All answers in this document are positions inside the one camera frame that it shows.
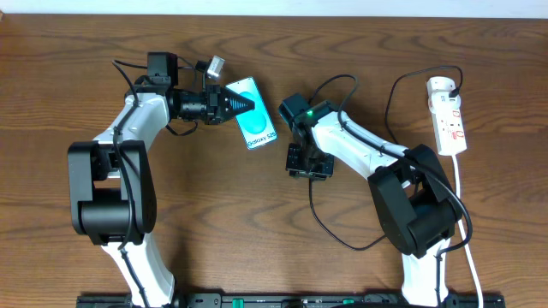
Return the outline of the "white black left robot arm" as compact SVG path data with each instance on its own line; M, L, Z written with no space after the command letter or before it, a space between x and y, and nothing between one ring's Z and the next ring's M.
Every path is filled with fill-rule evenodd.
M184 307L176 278L152 234L157 197L147 152L174 119L218 125L253 110L249 98L204 83L199 92L178 86L181 57L150 52L146 73L128 82L124 107L91 141L68 149L71 220L115 261L127 295L81 295L79 307Z

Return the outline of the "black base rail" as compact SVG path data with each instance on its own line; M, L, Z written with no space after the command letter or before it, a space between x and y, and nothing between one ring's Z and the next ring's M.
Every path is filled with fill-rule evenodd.
M487 308L504 308L506 302L502 295L484 295ZM144 307L134 305L130 295L79 296L77 308ZM192 293L185 296L176 294L171 304L161 307L175 308L327 308L327 307L426 307L409 304L398 293L369 293L361 296L252 296L221 295L218 293ZM441 307L469 308L478 307L477 297L450 293Z

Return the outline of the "blue Galaxy smartphone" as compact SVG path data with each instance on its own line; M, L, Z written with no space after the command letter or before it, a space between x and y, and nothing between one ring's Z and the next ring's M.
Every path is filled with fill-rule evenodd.
M244 142L249 150L257 149L277 139L265 102L253 77L229 83L228 89L254 101L254 110L236 117Z

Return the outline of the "white USB charger adapter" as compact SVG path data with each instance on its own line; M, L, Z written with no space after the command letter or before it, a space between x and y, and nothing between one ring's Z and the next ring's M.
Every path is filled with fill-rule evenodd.
M450 110L458 110L461 107L461 98L459 95L450 96L451 92L436 91L429 95L428 107L433 114L441 114Z

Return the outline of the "white power strip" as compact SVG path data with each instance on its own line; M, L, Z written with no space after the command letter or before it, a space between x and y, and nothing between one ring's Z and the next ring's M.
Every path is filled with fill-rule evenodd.
M451 97L459 95L453 93L456 89L456 83L452 79L443 76L431 77L426 82L426 88L428 99L429 95L436 91L451 92ZM450 110L441 114L431 112L431 114L438 154L452 157L465 151L467 142L461 110Z

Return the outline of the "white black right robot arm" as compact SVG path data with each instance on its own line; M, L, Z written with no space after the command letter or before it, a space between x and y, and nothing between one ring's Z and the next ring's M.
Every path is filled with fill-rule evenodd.
M285 98L278 112L294 138L286 162L290 176L324 181L339 159L366 179L384 237L402 254L403 298L411 305L446 306L444 255L472 235L450 243L457 222L470 215L434 151L385 141L335 104L312 106L299 93Z

